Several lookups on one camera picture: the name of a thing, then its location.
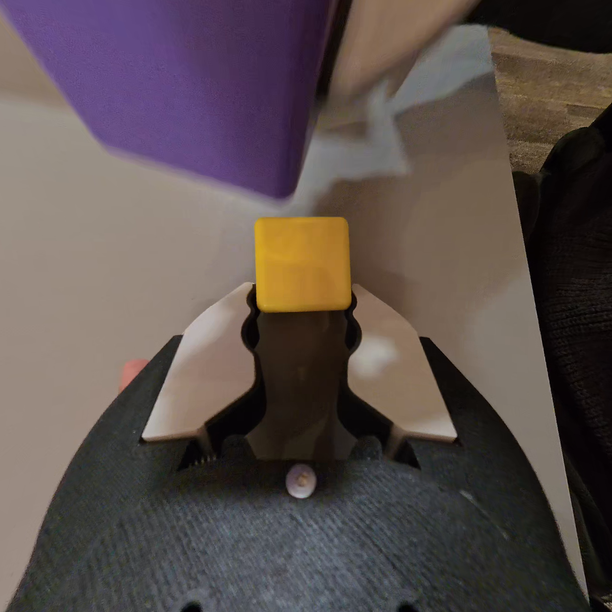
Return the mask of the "person's dark clothing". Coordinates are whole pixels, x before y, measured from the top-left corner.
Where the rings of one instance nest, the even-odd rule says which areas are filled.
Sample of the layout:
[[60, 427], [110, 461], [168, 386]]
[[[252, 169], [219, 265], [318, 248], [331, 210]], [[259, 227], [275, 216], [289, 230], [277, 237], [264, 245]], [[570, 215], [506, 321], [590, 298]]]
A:
[[513, 173], [593, 611], [611, 611], [611, 105]]

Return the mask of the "grey desk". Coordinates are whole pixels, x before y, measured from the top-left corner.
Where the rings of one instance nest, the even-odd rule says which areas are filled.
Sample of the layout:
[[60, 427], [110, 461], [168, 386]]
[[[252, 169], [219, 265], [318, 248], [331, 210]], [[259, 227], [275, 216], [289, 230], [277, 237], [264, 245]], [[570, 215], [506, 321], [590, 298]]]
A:
[[46, 88], [1, 91], [1, 611], [123, 364], [253, 279], [257, 218], [308, 212], [503, 418], [585, 588], [486, 28], [378, 91], [367, 136], [316, 135], [287, 203], [111, 154]]

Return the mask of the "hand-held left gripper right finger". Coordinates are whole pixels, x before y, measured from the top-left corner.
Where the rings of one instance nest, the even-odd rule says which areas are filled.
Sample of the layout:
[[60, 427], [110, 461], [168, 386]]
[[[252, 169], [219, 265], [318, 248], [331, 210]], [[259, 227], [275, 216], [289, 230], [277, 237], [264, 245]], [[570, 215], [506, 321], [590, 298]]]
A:
[[458, 433], [414, 327], [364, 287], [345, 311], [348, 360], [339, 420], [355, 438], [376, 438], [386, 456], [414, 456], [411, 441], [455, 444]]

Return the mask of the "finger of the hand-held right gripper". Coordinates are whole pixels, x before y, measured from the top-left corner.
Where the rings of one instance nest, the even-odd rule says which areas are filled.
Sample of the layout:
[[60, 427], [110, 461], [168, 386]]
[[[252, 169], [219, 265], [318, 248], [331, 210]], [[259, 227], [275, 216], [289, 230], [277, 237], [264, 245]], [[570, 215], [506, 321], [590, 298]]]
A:
[[493, 72], [476, 1], [351, 1], [319, 103], [313, 181], [411, 172], [405, 112]]

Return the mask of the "person's right forearm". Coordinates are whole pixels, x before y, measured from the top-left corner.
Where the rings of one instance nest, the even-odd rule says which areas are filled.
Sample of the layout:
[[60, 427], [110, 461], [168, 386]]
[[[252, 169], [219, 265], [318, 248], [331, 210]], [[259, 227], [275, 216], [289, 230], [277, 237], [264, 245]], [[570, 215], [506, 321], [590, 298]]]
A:
[[550, 47], [611, 53], [611, 1], [480, 1], [464, 22]]

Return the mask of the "purple cube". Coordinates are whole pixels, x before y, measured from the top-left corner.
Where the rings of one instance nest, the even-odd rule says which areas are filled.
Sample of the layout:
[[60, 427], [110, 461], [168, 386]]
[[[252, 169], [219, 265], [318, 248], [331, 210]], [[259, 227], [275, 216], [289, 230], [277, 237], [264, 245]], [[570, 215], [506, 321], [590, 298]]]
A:
[[1, 1], [110, 149], [294, 194], [333, 1]]

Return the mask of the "yellow cube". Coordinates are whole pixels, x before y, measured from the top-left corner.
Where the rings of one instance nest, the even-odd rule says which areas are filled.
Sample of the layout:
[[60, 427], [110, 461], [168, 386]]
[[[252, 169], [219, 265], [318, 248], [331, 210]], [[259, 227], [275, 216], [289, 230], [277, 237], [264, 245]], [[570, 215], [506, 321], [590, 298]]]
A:
[[256, 220], [256, 303], [264, 313], [344, 311], [352, 301], [349, 226], [341, 217]]

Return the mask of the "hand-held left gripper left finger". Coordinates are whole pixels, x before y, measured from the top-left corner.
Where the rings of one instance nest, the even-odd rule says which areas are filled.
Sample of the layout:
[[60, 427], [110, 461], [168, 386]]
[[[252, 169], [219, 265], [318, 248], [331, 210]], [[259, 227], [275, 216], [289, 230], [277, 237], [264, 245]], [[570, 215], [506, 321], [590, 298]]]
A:
[[142, 431], [144, 442], [196, 440], [206, 456], [264, 417], [255, 284], [245, 282], [185, 330]]

